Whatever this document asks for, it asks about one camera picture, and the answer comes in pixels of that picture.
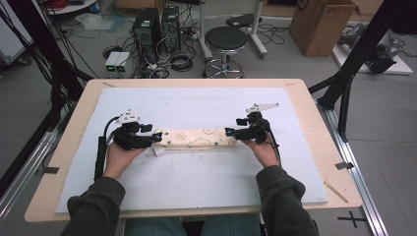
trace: white device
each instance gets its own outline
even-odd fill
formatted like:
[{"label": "white device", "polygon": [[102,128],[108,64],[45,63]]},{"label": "white device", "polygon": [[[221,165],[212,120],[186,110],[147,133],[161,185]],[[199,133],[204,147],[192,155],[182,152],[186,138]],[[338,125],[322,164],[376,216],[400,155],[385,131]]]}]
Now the white device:
[{"label": "white device", "polygon": [[115,66],[119,78],[128,78],[132,72],[130,52],[120,52]]},{"label": "white device", "polygon": [[105,62],[105,68],[110,79],[116,78],[116,62],[120,56],[120,52],[111,52],[108,56],[107,61]]}]

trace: person's left hand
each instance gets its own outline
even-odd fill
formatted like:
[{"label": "person's left hand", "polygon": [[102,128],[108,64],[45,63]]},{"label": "person's left hand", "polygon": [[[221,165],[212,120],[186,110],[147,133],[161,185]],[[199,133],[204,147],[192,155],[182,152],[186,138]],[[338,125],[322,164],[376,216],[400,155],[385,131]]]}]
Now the person's left hand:
[{"label": "person's left hand", "polygon": [[106,165],[102,176],[115,180],[119,179],[133,159],[145,150],[146,148],[124,150],[117,144],[112,143],[107,149]]}]

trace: black tape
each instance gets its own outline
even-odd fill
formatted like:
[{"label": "black tape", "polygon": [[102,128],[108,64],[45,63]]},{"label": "black tape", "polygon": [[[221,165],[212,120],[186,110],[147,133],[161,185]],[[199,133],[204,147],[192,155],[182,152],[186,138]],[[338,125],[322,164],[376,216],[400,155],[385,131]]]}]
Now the black tape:
[{"label": "black tape", "polygon": [[44,174],[56,174],[58,173],[58,170],[58,167],[45,167],[42,172]]},{"label": "black tape", "polygon": [[355,228],[357,228],[357,227],[358,227],[358,225],[356,224],[356,222],[357,222],[357,221],[362,221],[362,222],[366,222],[366,221],[367,221],[367,219],[366,219],[366,218],[357,218],[357,217],[354,217],[354,216],[353,216],[352,211],[349,211],[349,214],[350,214],[350,217],[338,217],[337,219],[338,219],[338,220],[348,220],[348,221],[352,221],[353,226],[354,226]]},{"label": "black tape", "polygon": [[350,169],[350,168],[355,167],[351,162],[348,162],[348,163],[346,163],[346,162],[340,162],[340,163],[336,164],[335,166],[336,166],[336,168],[338,170],[344,169],[344,168]]}]

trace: round stool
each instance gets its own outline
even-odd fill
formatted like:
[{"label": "round stool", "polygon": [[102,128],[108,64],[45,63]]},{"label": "round stool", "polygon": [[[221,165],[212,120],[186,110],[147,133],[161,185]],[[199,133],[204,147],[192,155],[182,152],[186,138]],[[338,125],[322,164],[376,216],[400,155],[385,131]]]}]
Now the round stool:
[{"label": "round stool", "polygon": [[244,77],[242,67],[230,60],[229,56],[245,48],[248,38],[244,32],[232,27],[210,29],[206,33],[205,43],[211,51],[219,52],[221,59],[213,59],[206,64],[204,77],[211,79],[217,76],[224,76],[227,79]]}]

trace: white paper sheet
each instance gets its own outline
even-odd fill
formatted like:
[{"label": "white paper sheet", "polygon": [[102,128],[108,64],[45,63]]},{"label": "white paper sheet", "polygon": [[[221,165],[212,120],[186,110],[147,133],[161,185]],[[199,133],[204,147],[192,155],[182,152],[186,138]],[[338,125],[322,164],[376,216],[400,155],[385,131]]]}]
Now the white paper sheet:
[{"label": "white paper sheet", "polygon": [[[153,130],[242,129],[246,127],[237,126],[236,118],[245,118],[247,108],[277,102],[278,107],[262,113],[279,143],[282,165],[306,185],[304,204],[325,203],[323,181],[285,88],[106,88],[71,163],[56,211],[68,212],[68,199],[92,184],[97,138],[112,117],[128,109],[138,111],[141,123],[153,124]],[[109,132],[117,127],[113,123]],[[160,157],[147,156],[147,151],[119,180],[127,191],[121,210],[261,204],[255,175],[262,166],[240,142],[235,148],[166,150]]]}]

